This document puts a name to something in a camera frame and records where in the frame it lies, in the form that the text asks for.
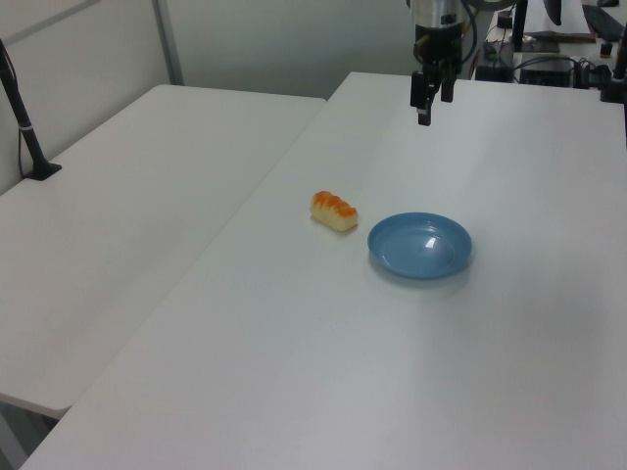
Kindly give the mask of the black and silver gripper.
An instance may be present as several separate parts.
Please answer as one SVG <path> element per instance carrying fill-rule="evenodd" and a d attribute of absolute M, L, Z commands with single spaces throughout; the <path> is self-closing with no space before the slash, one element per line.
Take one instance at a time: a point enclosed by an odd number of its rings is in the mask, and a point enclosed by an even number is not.
<path fill-rule="evenodd" d="M 460 1 L 411 0 L 410 14 L 413 54 L 422 70 L 411 75 L 410 105 L 416 110 L 418 124 L 429 126 L 437 92 L 429 73 L 443 77 L 441 101 L 454 100 L 456 76 L 461 71 L 463 7 Z"/>

